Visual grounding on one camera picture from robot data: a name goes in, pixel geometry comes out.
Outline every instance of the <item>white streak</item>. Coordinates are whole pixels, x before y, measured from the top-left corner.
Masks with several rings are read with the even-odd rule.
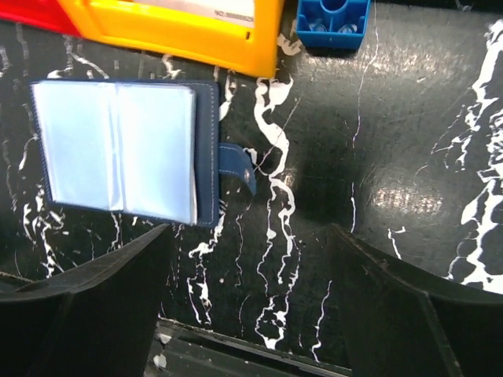
[[[377,6],[374,4],[374,32],[376,34],[376,50],[374,51],[374,55],[372,59],[369,61],[369,63],[365,66],[362,74],[362,80],[360,81],[360,87],[358,88],[358,127],[356,129],[356,132],[354,133],[353,136],[353,149],[354,149],[354,143],[356,142],[356,137],[360,133],[360,127],[362,125],[362,112],[361,112],[361,104],[362,104],[362,89],[363,89],[363,82],[365,80],[365,74],[369,70],[369,67],[374,63],[374,61],[377,58],[377,54],[379,53],[379,33],[377,32]]]
[[[499,93],[497,90],[491,90],[490,84],[494,78],[494,72],[497,67],[498,59],[503,51],[503,20],[498,20],[490,26],[486,34],[487,52],[484,57],[480,75],[472,85],[475,92],[475,103],[467,108],[464,123],[468,127],[460,135],[454,137],[447,149],[446,157],[450,149],[455,145],[460,145],[461,155],[457,158],[457,165],[464,170],[464,160],[469,153],[468,147],[472,142],[473,135],[482,131],[484,135],[489,131],[490,140],[486,143],[489,159],[486,166],[477,170],[480,181],[484,184],[482,191],[466,205],[461,215],[461,224],[471,224],[475,226],[472,231],[460,242],[457,248],[457,257],[452,261],[446,278],[453,279],[453,266],[460,260],[459,250],[467,241],[474,243],[472,252],[465,258],[475,269],[465,277],[462,284],[482,283],[483,289],[503,294],[503,274],[491,275],[486,272],[486,266],[480,261],[482,254],[490,252],[484,250],[484,238],[490,232],[500,232],[497,229],[498,224],[494,222],[494,213],[501,210],[503,203],[503,109],[491,108],[491,105],[497,104],[499,97],[492,97],[490,93]],[[481,122],[481,119],[489,119],[489,124]],[[499,245],[491,245],[495,250]]]
[[[250,295],[246,296],[243,300],[243,302],[241,303],[241,307],[239,308],[239,313],[237,314],[237,318],[239,319],[239,323],[241,325],[241,338],[243,338],[243,334],[244,334],[244,326],[243,326],[243,320],[241,319],[241,313],[243,313],[243,306],[244,306],[244,303],[246,302],[246,300],[248,300],[250,298]]]
[[[33,237],[31,237],[30,230],[28,229],[28,226],[30,225],[30,220],[28,220],[28,215],[30,213],[31,213],[30,203],[24,204],[23,205],[23,229],[24,229],[24,233],[26,234],[26,237],[31,242],[34,242]]]
[[[117,250],[118,248],[122,247],[122,241],[120,240],[120,222],[122,222],[122,217],[120,214],[110,214],[113,219],[113,225],[116,228],[116,238],[112,241],[110,244],[110,247],[108,248],[108,251],[114,251]]]
[[[163,354],[155,355],[153,361],[158,368],[165,368],[167,365],[166,357]]]
[[[297,39],[294,42],[292,42],[291,40],[291,38],[293,38],[295,34],[296,25],[297,25],[297,19],[294,19],[292,21],[292,27],[290,28],[290,36],[289,36],[290,39],[286,38],[283,34],[280,33],[276,41],[277,45],[281,47],[283,53],[290,57],[302,51],[302,42],[300,41],[300,39]]]
[[[28,51],[28,44],[23,38],[23,27],[21,24],[16,24],[16,38],[17,41],[21,44],[21,47],[23,49],[23,61],[24,61],[24,68],[23,68],[23,77],[28,76],[28,60],[30,58],[30,53]]]
[[[456,2],[457,9],[460,10],[461,12],[469,12],[472,10],[471,5],[462,5],[460,0],[454,0]]]
[[[321,340],[320,340],[320,325],[321,325],[321,322],[323,321],[323,318],[325,318],[325,301],[327,301],[327,299],[329,298],[330,296],[330,287],[332,286],[332,281],[330,280],[329,281],[329,286],[327,287],[327,293],[326,295],[323,297],[323,299],[321,300],[321,314],[320,314],[320,317],[318,318],[318,322],[316,323],[316,326],[314,326],[314,328],[316,329],[316,344],[314,344],[312,347],[311,347],[311,353],[313,354],[313,357],[314,359],[319,363],[320,361],[318,360],[318,355],[316,354],[316,351],[317,349],[321,348]]]
[[[0,79],[3,77],[10,67],[9,58],[7,57],[6,48],[0,45],[0,59],[2,59],[2,70],[0,71]]]
[[[234,259],[234,263],[236,263],[236,267],[237,267],[237,271],[238,271],[238,276],[237,276],[237,283],[234,284],[234,287],[237,288],[241,285],[241,279],[243,278],[243,269],[241,268],[240,264],[239,264],[239,260],[241,258],[241,255],[242,255],[242,252],[243,252],[243,244],[244,244],[244,238],[243,238],[243,227],[240,223],[240,220],[243,218],[244,214],[246,212],[248,212],[248,210],[250,209],[250,206],[251,204],[249,204],[247,207],[246,207],[246,210],[242,213],[242,214],[238,214],[236,216],[236,225],[239,229],[239,237],[240,237],[240,242],[239,242],[239,252],[237,253],[237,257],[236,259]]]
[[[63,70],[51,71],[47,74],[48,79],[59,79],[62,75],[70,75],[73,72],[73,45],[72,37],[63,35],[64,49],[66,50],[66,67]]]
[[[176,79],[182,70],[173,68],[173,57],[171,55],[164,54],[161,61],[166,68],[166,75],[163,79]]]
[[[262,256],[261,262],[257,265],[257,273],[264,279],[264,288],[267,292],[269,290],[269,282],[266,276],[261,272],[261,266],[265,263],[267,255],[272,250],[274,245],[273,240],[277,236],[277,233],[271,228],[271,215],[272,215],[272,207],[271,203],[274,202],[277,198],[276,189],[280,192],[283,192],[287,196],[286,203],[281,203],[281,210],[277,214],[281,222],[281,233],[286,241],[286,250],[283,256],[281,257],[281,267],[277,273],[277,283],[282,285],[283,278],[282,273],[286,268],[287,259],[290,259],[292,256],[292,249],[295,246],[295,236],[292,233],[292,228],[290,226],[290,218],[294,214],[296,210],[295,205],[295,197],[293,195],[292,189],[285,184],[285,178],[283,174],[285,172],[286,159],[288,157],[289,150],[289,141],[286,137],[285,126],[279,127],[276,123],[268,123],[264,119],[264,115],[267,112],[274,112],[275,108],[281,104],[283,104],[289,93],[290,89],[293,86],[293,78],[290,76],[290,81],[288,83],[279,82],[277,79],[257,79],[257,89],[255,90],[255,107],[254,107],[254,117],[257,125],[259,126],[260,131],[266,137],[268,142],[274,147],[281,151],[281,158],[276,168],[270,174],[264,174],[259,167],[259,171],[267,176],[267,179],[270,183],[270,198],[267,200],[266,208],[267,208],[267,231],[266,231],[266,244],[267,248]],[[269,91],[269,99],[270,102],[266,105],[265,95]],[[290,112],[290,117],[293,115],[296,106]],[[248,152],[251,154],[251,159],[253,163],[256,165],[257,155],[256,151],[252,149],[248,149]],[[286,316],[288,314],[290,303],[289,296],[293,291],[294,286],[296,285],[297,280],[299,279],[299,266],[300,266],[300,258],[301,253],[298,248],[296,248],[298,252],[298,258],[291,263],[295,266],[295,272],[289,274],[289,282],[288,288],[286,292],[283,294],[283,300],[280,299],[278,295],[269,298],[269,305],[263,308],[260,316],[257,318],[255,323],[255,333],[262,337],[264,344],[266,347],[270,349],[275,349],[278,342],[285,338],[285,329],[287,325]],[[283,306],[283,310],[277,309],[276,306],[281,304]],[[263,334],[261,329],[261,323],[265,317],[265,315],[272,316],[273,323],[277,326],[277,337],[269,338],[267,335]]]
[[[80,64],[84,64],[84,65],[89,65],[90,67],[94,68],[94,70],[97,73],[99,73],[100,75],[103,76],[103,79],[110,79],[110,77],[92,61],[88,61],[85,57],[80,57],[76,53],[72,53],[72,57],[75,59],[76,62],[78,62]]]
[[[233,101],[234,96],[236,95],[237,92],[237,80],[236,80],[236,74],[234,71],[228,70],[227,71],[227,78],[226,78],[226,85],[224,88],[224,94],[226,97],[226,100],[223,104],[220,105],[220,121],[224,119],[229,112],[230,109],[230,104]]]
[[[199,310],[196,308],[196,305],[194,304],[193,301],[193,295],[194,295],[193,283],[195,283],[195,285],[198,286],[200,289],[199,300],[204,308],[204,316],[206,318],[204,324],[211,325],[211,318],[210,318],[211,300],[209,295],[209,289],[207,286],[206,267],[204,266],[204,256],[206,254],[212,253],[218,244],[218,240],[222,235],[223,231],[223,224],[226,218],[226,210],[227,210],[227,204],[222,200],[220,200],[220,208],[218,210],[220,218],[218,219],[217,226],[215,226],[215,228],[212,231],[213,238],[209,240],[207,243],[201,242],[198,247],[189,252],[189,258],[195,258],[197,256],[196,275],[194,277],[187,278],[187,288],[189,290],[190,303],[193,307],[193,311],[196,315],[196,320],[199,324],[203,324],[203,322],[200,319]]]
[[[393,250],[395,251],[395,255],[398,259],[402,259],[402,256],[398,252],[398,248],[396,247],[395,234],[405,233],[406,228],[403,226],[400,230],[391,230],[387,229],[387,238],[391,240],[391,244],[393,245]]]
[[[12,167],[12,164],[10,163],[10,158],[9,158],[9,150],[7,148],[7,144],[9,143],[8,140],[4,140],[2,142],[2,156],[4,161],[6,162],[7,168],[6,168],[6,185],[7,185],[7,191],[9,192],[10,200],[12,202],[11,209],[13,212],[17,210],[17,194],[14,192],[12,185],[10,184],[10,169]]]
[[[374,33],[376,34],[376,49],[374,51],[373,57],[370,59],[369,63],[365,66],[362,73],[362,80],[360,81],[360,87],[358,88],[358,125],[356,128],[356,132],[353,135],[353,149],[356,143],[356,138],[360,134],[360,128],[362,127],[362,89],[363,82],[365,81],[365,75],[369,70],[369,67],[374,63],[379,53],[379,33],[377,32],[377,6],[374,4]],[[354,232],[356,227],[356,202],[354,200],[354,182],[351,183],[351,205],[353,207],[353,224],[351,225],[351,233]]]
[[[26,143],[24,143],[23,158],[19,162],[19,166],[17,167],[17,171],[22,171],[24,169],[24,165],[26,164],[26,158],[28,157],[28,146],[31,141],[36,141],[36,140],[38,140],[37,137],[31,137]]]
[[[213,68],[213,81],[218,82],[219,74],[220,74],[220,67],[218,65],[215,65],[215,68]]]
[[[353,205],[353,224],[351,225],[351,233],[356,227],[356,202],[354,201],[354,182],[351,183],[351,204]]]
[[[160,342],[163,344],[168,344],[172,340],[172,337],[170,337],[169,335],[162,334],[162,333],[158,333],[158,335],[159,335]]]

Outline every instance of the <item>plastic card page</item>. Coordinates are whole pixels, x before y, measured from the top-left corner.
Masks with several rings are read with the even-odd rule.
[[[52,201],[195,224],[195,93],[185,86],[32,85]]]

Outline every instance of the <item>label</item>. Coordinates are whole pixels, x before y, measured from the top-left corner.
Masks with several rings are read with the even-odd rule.
[[[255,26],[255,0],[133,0],[245,27]]]

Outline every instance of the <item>black marble surface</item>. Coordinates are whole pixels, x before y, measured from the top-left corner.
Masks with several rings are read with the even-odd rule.
[[[31,81],[215,78],[222,139],[256,156],[259,192],[223,178],[216,229],[173,225],[162,317],[348,367],[331,222],[502,293],[503,16],[473,10],[377,4],[357,54],[315,57],[289,2],[271,80],[0,22],[0,270],[43,279],[153,227],[47,204]]]

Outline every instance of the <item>blue plastic container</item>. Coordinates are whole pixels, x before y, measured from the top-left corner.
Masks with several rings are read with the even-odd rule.
[[[305,47],[359,49],[370,0],[299,0],[297,35]]]

